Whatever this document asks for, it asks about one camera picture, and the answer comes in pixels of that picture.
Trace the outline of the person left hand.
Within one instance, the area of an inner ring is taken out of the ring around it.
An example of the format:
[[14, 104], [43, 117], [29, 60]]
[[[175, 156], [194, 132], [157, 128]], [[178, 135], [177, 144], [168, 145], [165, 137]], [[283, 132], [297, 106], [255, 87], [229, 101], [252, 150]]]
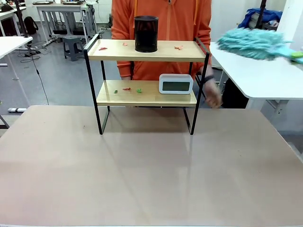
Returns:
[[219, 108], [222, 104], [221, 91], [213, 79], [205, 82], [205, 97], [211, 108]]

